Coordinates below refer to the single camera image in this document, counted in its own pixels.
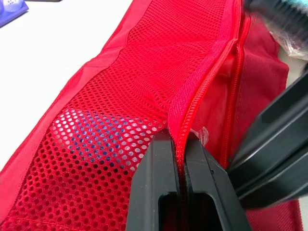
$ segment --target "white table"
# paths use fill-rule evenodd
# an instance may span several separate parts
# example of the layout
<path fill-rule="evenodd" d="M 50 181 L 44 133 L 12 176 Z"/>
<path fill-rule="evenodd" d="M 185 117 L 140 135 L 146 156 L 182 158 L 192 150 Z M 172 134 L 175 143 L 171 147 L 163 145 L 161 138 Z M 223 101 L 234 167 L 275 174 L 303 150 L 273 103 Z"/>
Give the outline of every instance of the white table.
<path fill-rule="evenodd" d="M 0 169 L 69 78 L 95 57 L 132 0 L 27 2 L 29 12 L 0 28 Z M 304 62 L 290 66 L 288 84 Z M 301 199 L 308 231 L 308 199 Z"/>

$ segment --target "red zipper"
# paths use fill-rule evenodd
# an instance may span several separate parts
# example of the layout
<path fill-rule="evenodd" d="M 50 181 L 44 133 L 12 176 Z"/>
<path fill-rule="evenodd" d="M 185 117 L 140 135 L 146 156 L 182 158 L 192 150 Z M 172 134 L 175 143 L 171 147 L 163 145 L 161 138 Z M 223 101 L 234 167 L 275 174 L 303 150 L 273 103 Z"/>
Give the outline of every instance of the red zipper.
<path fill-rule="evenodd" d="M 239 17 L 239 7 L 235 6 L 235 17 Z M 237 41 L 236 49 L 238 51 L 237 54 L 237 61 L 236 61 L 236 68 L 235 68 L 235 75 L 234 79 L 231 83 L 231 93 L 228 99 L 227 104 L 227 113 L 226 113 L 226 120 L 225 120 L 225 128 L 229 128 L 228 132 L 223 133 L 223 138 L 226 139 L 227 145 L 224 147 L 224 149 L 229 149 L 229 142 L 230 142 L 230 130 L 231 130 L 231 122 L 232 122 L 232 116 L 234 114 L 234 106 L 235 106 L 235 100 L 236 100 L 236 92 L 238 89 L 238 83 L 239 83 L 239 77 L 241 74 L 241 67 L 243 64 L 244 59 L 244 51 L 243 51 L 243 44 L 245 41 L 245 38 L 247 37 L 248 29 L 250 26 L 250 18 L 249 20 L 244 21 L 244 25 L 242 28 L 242 34 L 240 39 Z M 236 25 L 236 28 L 234 30 L 233 38 L 236 38 L 240 30 L 240 25 Z M 178 142 L 176 147 L 176 162 L 178 167 L 178 175 L 179 175 L 179 181 L 180 181 L 180 191 L 181 191 L 181 198 L 182 198 L 182 212 L 184 212 L 182 217 L 182 230 L 188 230 L 188 221 L 185 216 L 186 214 L 186 180 L 185 180 L 185 174 L 184 174 L 184 150 L 185 150 L 185 144 L 188 137 L 188 134 L 190 132 L 190 128 L 193 123 L 193 119 L 197 113 L 198 107 L 204 98 L 212 80 L 217 75 L 218 70 L 222 66 L 222 64 L 225 62 L 227 56 L 229 55 L 230 51 L 234 47 L 235 41 L 230 41 L 224 50 L 224 52 L 221 54 L 213 68 L 210 70 L 209 74 L 206 76 L 204 81 L 202 82 L 200 88 L 197 90 L 195 96 L 193 97 L 193 100 L 188 108 L 188 111 L 185 115 L 184 121 L 182 123 L 182 126 L 180 128 L 179 136 L 178 136 Z"/>
<path fill-rule="evenodd" d="M 236 44 L 236 61 L 234 75 L 231 81 L 231 88 L 229 97 L 227 100 L 227 108 L 225 115 L 225 122 L 222 134 L 221 151 L 220 151 L 220 161 L 219 163 L 223 168 L 227 167 L 228 159 L 231 154 L 231 137 L 232 137 L 232 127 L 234 121 L 234 113 L 236 107 L 237 92 L 240 83 L 240 77 L 242 74 L 243 62 L 244 62 L 244 43 L 248 35 L 249 27 L 251 24 L 251 17 L 249 15 L 243 15 L 244 22 L 242 26 L 242 31 L 240 38 Z"/>
<path fill-rule="evenodd" d="M 234 6 L 234 21 L 235 22 L 240 22 L 240 3 L 235 4 Z M 240 30 L 240 25 L 235 26 L 235 30 L 233 32 L 232 38 L 237 38 L 238 33 Z M 206 76 L 206 78 L 203 80 L 201 83 L 200 88 L 197 90 L 195 96 L 192 99 L 192 102 L 187 110 L 187 113 L 185 115 L 184 121 L 182 123 L 182 126 L 180 128 L 179 136 L 178 136 L 178 142 L 177 142 L 177 147 L 176 147 L 176 162 L 178 166 L 178 173 L 179 173 L 179 180 L 180 182 L 185 182 L 185 175 L 184 175 L 184 150 L 185 150 L 185 144 L 186 140 L 188 137 L 188 134 L 190 132 L 190 128 L 193 123 L 193 119 L 197 113 L 197 109 L 201 103 L 201 100 L 203 99 L 205 93 L 208 90 L 208 87 L 210 86 L 212 80 L 214 77 L 217 75 L 218 70 L 220 69 L 221 65 L 223 62 L 226 60 L 228 54 L 234 47 L 235 41 L 230 41 L 227 44 L 227 47 L 215 63 L 215 65 L 212 67 L 210 70 L 209 74 Z M 185 192 L 185 184 L 180 185 L 181 190 L 183 189 L 183 192 Z"/>

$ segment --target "clear plastic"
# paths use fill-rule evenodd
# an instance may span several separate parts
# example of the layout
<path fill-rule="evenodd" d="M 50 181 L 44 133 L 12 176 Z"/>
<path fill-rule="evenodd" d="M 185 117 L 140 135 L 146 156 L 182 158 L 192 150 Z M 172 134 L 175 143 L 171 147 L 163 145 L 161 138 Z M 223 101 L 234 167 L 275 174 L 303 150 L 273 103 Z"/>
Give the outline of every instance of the clear plastic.
<path fill-rule="evenodd" d="M 292 37 L 285 31 L 278 30 L 271 23 L 266 23 L 266 26 L 275 40 L 290 57 L 308 61 L 307 44 L 302 43 L 299 39 Z"/>

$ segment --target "black clamp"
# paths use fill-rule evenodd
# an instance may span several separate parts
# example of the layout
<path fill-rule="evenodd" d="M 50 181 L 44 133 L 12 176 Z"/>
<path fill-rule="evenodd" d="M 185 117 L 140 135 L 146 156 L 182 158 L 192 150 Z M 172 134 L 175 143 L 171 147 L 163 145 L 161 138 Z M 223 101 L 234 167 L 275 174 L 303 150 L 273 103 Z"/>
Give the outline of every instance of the black clamp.
<path fill-rule="evenodd" d="M 196 137 L 187 142 L 185 156 L 190 230 L 250 231 L 226 171 Z M 181 230 L 180 203 L 175 147 L 163 130 L 133 177 L 126 231 Z"/>

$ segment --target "red bag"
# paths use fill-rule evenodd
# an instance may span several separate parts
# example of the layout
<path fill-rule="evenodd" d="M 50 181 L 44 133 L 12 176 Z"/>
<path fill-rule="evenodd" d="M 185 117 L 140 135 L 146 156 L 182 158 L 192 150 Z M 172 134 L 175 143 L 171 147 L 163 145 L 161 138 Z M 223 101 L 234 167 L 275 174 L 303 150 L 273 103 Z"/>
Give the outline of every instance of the red bag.
<path fill-rule="evenodd" d="M 224 167 L 287 66 L 239 0 L 134 0 L 0 173 L 1 230 L 124 231 L 130 182 L 169 128 L 181 174 L 192 129 Z M 255 231 L 302 231 L 297 202 L 248 212 Z"/>

